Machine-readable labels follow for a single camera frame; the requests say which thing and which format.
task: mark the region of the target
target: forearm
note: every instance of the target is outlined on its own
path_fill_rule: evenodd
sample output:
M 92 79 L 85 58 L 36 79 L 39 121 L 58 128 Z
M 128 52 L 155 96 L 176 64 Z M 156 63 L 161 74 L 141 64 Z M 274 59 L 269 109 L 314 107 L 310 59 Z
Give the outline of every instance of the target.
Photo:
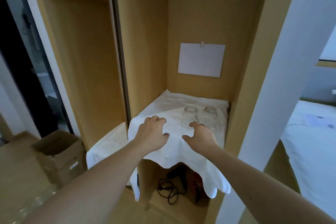
M 258 223 L 336 223 L 298 193 L 220 147 L 211 147 L 205 157 L 221 171 Z
M 57 192 L 23 223 L 105 223 L 144 156 L 142 147 L 130 142 Z

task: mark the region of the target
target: person's right hand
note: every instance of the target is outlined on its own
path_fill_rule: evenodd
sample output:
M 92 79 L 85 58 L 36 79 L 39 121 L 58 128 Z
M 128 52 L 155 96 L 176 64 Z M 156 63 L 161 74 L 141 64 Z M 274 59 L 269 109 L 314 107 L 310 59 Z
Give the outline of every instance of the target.
M 189 126 L 194 128 L 194 136 L 183 135 L 182 138 L 195 152 L 206 157 L 212 147 L 219 147 L 215 136 L 207 126 L 195 121 L 191 122 Z

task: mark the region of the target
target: open cardboard box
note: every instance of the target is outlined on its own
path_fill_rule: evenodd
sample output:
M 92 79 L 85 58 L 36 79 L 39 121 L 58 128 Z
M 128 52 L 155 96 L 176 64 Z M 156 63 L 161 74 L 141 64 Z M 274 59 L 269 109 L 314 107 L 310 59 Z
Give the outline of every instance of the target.
M 31 146 L 50 183 L 61 188 L 87 170 L 82 140 L 57 130 Z

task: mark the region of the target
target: mattress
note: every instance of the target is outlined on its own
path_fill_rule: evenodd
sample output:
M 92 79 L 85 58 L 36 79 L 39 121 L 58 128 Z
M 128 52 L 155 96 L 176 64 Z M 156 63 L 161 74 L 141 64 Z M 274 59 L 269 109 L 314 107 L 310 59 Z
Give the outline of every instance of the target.
M 299 101 L 281 135 L 301 195 L 336 219 L 336 107 Z

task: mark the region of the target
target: white paper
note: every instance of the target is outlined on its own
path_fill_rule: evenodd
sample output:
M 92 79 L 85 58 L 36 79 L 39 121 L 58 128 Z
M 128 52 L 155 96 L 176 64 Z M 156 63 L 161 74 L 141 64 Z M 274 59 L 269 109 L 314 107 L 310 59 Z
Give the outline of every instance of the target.
M 305 123 L 312 127 L 336 128 L 336 119 L 331 117 L 322 117 L 314 114 L 305 114 Z
M 212 77 L 220 77 L 225 45 L 185 44 L 180 45 L 178 72 Z

